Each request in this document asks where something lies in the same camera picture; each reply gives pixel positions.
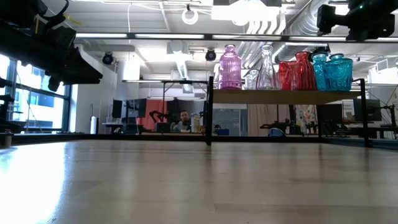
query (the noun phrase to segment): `glass bottle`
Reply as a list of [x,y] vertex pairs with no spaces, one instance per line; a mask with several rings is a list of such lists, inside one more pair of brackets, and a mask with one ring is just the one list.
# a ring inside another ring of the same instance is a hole
[[297,52],[297,63],[295,66],[295,85],[294,90],[317,90],[315,72],[308,61],[308,52]]
[[294,90],[293,87],[297,82],[295,79],[295,68],[296,68],[296,61],[289,61],[287,62],[287,75],[290,77],[290,90]]
[[287,62],[279,62],[279,81],[281,90],[290,90],[291,79]]
[[241,90],[241,66],[242,60],[235,52],[235,45],[226,45],[225,53],[220,58],[218,89]]
[[259,74],[258,70],[250,70],[246,75],[244,88],[245,90],[255,90],[256,89],[256,78]]
[[317,53],[312,55],[313,69],[317,80],[317,88],[320,91],[330,90],[330,84],[326,73],[325,63],[327,60],[326,53]]
[[330,56],[325,64],[331,91],[350,91],[353,81],[353,61],[343,54]]
[[262,65],[259,75],[257,76],[257,90],[280,90],[279,77],[276,75],[272,66],[272,46],[264,45],[261,47]]

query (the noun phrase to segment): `white wall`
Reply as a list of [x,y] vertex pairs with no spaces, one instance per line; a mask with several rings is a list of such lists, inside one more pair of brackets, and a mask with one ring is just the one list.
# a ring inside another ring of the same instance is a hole
[[70,108],[70,131],[90,133],[91,116],[99,117],[99,133],[105,133],[108,108],[116,98],[118,76],[114,71],[105,67],[80,48],[81,56],[97,71],[103,74],[103,78],[96,85],[73,85],[72,102]]
[[138,83],[124,83],[123,79],[123,68],[125,62],[118,63],[118,79],[116,87],[116,97],[115,100],[133,100],[138,99],[139,95],[139,84]]

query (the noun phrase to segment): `wooden shelf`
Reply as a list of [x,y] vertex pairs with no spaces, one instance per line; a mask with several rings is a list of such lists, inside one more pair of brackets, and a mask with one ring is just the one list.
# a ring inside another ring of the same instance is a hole
[[323,105],[356,98],[360,91],[214,90],[214,103]]

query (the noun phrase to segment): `person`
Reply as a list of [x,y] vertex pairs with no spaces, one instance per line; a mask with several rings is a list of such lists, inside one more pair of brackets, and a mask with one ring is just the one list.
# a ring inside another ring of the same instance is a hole
[[191,121],[190,121],[188,111],[181,110],[180,111],[180,121],[178,122],[178,124],[175,124],[173,122],[171,124],[170,129],[172,131],[182,131],[182,130],[190,131],[191,130]]

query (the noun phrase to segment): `blue glass vase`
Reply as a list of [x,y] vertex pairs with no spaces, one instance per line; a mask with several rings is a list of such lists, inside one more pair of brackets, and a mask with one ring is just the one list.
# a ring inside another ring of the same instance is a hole
[[325,69],[327,56],[328,55],[326,53],[318,53],[312,55],[313,68],[315,70],[315,79],[317,80],[317,87],[320,91],[330,90],[330,84]]
[[350,91],[353,81],[353,61],[344,58],[343,54],[330,56],[325,68],[329,79],[331,91]]

